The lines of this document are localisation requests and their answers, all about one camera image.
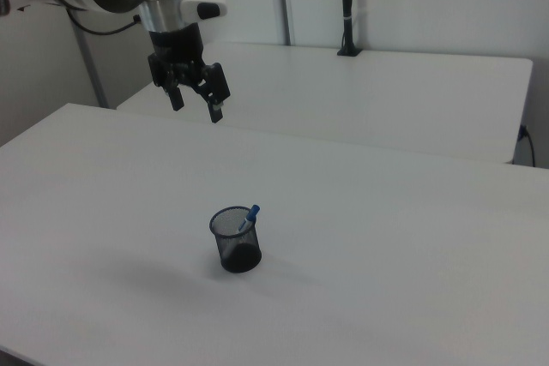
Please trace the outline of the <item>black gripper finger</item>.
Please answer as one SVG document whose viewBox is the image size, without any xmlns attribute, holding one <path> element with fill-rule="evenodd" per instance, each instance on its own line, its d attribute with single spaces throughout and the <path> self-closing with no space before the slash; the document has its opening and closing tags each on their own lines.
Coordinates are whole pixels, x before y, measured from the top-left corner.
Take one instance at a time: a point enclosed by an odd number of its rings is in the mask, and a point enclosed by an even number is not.
<svg viewBox="0 0 549 366">
<path fill-rule="evenodd" d="M 174 111 L 181 110 L 184 107 L 184 101 L 173 66 L 160 60 L 155 53 L 148 56 L 148 64 L 154 85 L 164 90 Z"/>
<path fill-rule="evenodd" d="M 213 63 L 204 66 L 201 75 L 201 81 L 193 90 L 207 103 L 211 122 L 218 123 L 223 118 L 224 101 L 231 96 L 223 68 L 219 63 Z"/>
</svg>

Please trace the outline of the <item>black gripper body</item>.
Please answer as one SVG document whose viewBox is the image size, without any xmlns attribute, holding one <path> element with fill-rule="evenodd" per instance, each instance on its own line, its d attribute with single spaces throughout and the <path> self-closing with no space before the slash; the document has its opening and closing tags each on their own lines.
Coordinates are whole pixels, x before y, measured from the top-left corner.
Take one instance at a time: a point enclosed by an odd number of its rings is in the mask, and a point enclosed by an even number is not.
<svg viewBox="0 0 549 366">
<path fill-rule="evenodd" d="M 173 32 L 149 32 L 154 53 L 148 57 L 149 66 L 162 63 L 195 65 L 203 68 L 203 42 L 197 23 Z"/>
</svg>

